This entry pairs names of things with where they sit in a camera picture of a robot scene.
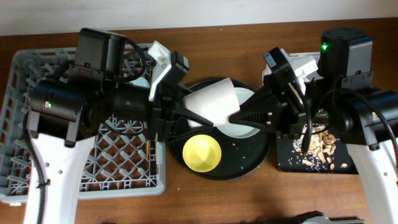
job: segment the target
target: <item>wooden table surface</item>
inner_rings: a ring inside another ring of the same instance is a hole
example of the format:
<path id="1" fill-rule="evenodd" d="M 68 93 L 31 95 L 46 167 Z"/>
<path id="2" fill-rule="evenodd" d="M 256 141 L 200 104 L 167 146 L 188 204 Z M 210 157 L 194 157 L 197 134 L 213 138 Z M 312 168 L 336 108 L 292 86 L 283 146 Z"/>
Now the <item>wooden table surface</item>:
<path id="1" fill-rule="evenodd" d="M 398 91 L 398 18 L 119 33 L 137 43 L 158 40 L 170 50 L 183 53 L 190 60 L 186 85 L 210 77 L 230 77 L 258 89 L 266 67 L 262 57 L 265 52 L 277 46 L 288 53 L 319 51 L 321 33 L 334 27 L 364 29 L 373 38 L 374 86 Z M 78 34 L 0 37 L 0 93 L 4 94 L 15 51 L 74 47 L 77 40 Z M 189 173 L 169 152 L 166 163 L 167 185 L 162 195 L 79 201 L 76 223 L 239 223 L 313 210 L 329 217 L 359 217 L 371 223 L 358 175 L 279 172 L 274 150 L 249 175 L 222 182 Z M 0 223 L 22 223 L 24 210 L 24 205 L 0 203 Z"/>

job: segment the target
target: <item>black tray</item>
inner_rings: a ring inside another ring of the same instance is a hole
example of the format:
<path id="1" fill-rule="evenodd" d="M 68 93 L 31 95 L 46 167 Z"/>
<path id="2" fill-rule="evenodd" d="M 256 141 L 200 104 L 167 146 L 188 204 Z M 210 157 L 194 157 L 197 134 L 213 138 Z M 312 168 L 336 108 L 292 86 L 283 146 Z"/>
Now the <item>black tray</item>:
<path id="1" fill-rule="evenodd" d="M 197 91 L 220 80 L 222 80 L 222 78 L 205 80 L 191 86 L 190 89 Z M 236 80 L 232 80 L 232 82 L 235 87 L 250 89 L 245 84 Z M 177 121 L 175 127 L 177 134 L 189 129 L 190 127 L 187 120 L 180 119 Z M 268 153 L 271 151 L 272 139 L 274 138 L 274 134 L 269 134 L 264 130 L 260 130 L 255 135 L 244 139 L 226 136 L 217 128 L 213 128 L 212 132 L 206 134 L 213 137 L 218 144 L 220 144 L 222 153 L 220 163 L 209 172 L 196 172 L 191 170 L 183 161 L 182 149 L 186 141 L 188 141 L 188 138 L 169 144 L 169 149 L 174 158 L 176 158 L 184 168 L 200 177 L 211 180 L 235 179 L 250 173 L 268 156 Z"/>
<path id="2" fill-rule="evenodd" d="M 335 138 L 339 139 L 340 135 L 334 129 L 330 129 L 328 131 L 330 134 L 333 134 Z M 347 151 L 347 146 L 341 143 L 340 140 L 335 142 L 336 150 L 333 155 L 330 157 L 332 159 L 332 163 L 335 165 L 333 170 L 330 170 L 330 164 L 326 161 L 324 164 L 320 162 L 320 170 L 311 169 L 309 166 L 302 164 L 303 157 L 300 156 L 299 152 L 295 152 L 293 147 L 293 140 L 286 140 L 276 138 L 276 146 L 277 146 L 277 160 L 278 160 L 278 168 L 284 172 L 314 172 L 314 173 L 333 173 L 333 174 L 358 174 L 358 171 L 355 168 L 354 162 L 349 156 Z M 345 163 L 347 164 L 347 168 L 342 168 L 341 165 Z"/>

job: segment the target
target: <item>yellow cup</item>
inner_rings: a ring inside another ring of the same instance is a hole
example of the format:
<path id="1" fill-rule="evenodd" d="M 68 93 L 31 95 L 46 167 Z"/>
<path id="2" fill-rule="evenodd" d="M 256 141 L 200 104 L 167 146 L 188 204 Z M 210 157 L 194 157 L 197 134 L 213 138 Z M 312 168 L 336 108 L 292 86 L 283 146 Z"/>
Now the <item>yellow cup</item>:
<path id="1" fill-rule="evenodd" d="M 221 147 L 210 136 L 199 134 L 191 137 L 182 149 L 186 165 L 197 172 L 208 172 L 214 169 L 221 160 Z"/>

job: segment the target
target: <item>white cup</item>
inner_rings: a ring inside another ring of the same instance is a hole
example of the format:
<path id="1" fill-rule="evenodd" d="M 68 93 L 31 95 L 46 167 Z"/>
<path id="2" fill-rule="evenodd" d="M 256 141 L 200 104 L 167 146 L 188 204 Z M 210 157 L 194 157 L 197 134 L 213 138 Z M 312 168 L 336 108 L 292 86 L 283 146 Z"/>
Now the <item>white cup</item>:
<path id="1" fill-rule="evenodd" d="M 182 103 L 186 109 L 211 121 L 214 127 L 229 124 L 229 116 L 240 110 L 234 85 L 229 78 L 187 95 Z M 201 126 L 190 120 L 188 125 L 191 128 Z"/>

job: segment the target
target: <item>gray plastic crate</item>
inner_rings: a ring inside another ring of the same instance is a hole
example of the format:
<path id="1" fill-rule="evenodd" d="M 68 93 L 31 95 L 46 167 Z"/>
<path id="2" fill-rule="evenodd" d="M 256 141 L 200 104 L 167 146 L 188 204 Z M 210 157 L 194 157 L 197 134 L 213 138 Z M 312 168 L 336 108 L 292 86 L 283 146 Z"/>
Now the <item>gray plastic crate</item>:
<path id="1" fill-rule="evenodd" d="M 75 58 L 76 48 L 21 50 L 12 59 L 2 104 L 0 127 L 0 200 L 26 202 L 30 180 L 30 155 L 22 138 L 22 120 L 28 112 L 27 100 L 36 84 L 67 60 Z M 146 80 L 155 61 L 147 55 Z M 124 61 L 123 73 L 141 69 L 138 55 Z M 118 131 L 138 131 L 146 123 L 110 118 Z M 165 189 L 165 145 L 146 152 L 143 134 L 128 138 L 112 133 L 102 125 L 88 156 L 80 184 L 80 199 L 158 195 Z"/>

